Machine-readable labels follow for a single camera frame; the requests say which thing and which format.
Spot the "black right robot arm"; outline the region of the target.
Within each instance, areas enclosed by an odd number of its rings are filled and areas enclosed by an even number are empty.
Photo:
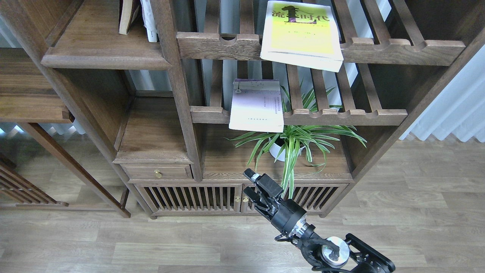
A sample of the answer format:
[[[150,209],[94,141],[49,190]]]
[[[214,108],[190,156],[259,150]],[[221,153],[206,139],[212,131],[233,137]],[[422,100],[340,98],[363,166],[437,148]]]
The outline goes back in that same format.
[[[278,242],[289,242],[298,248],[313,271],[336,273],[345,270],[349,259],[356,262],[353,273],[391,273],[395,264],[353,234],[345,239],[322,238],[314,231],[314,225],[306,221],[307,212],[291,199],[282,198],[283,189],[268,175],[259,175],[251,169],[244,172],[256,189],[245,188],[244,193],[265,219],[277,228]]]

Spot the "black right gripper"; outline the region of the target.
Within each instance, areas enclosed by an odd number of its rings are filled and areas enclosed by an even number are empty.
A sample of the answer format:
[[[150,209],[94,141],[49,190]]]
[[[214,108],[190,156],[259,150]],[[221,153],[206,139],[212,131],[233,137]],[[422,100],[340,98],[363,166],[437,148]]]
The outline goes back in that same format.
[[[258,190],[246,187],[244,193],[254,209],[281,232],[279,237],[301,237],[308,228],[305,209],[291,199],[283,200],[283,188],[268,175],[260,175],[252,169],[246,169],[243,175]]]

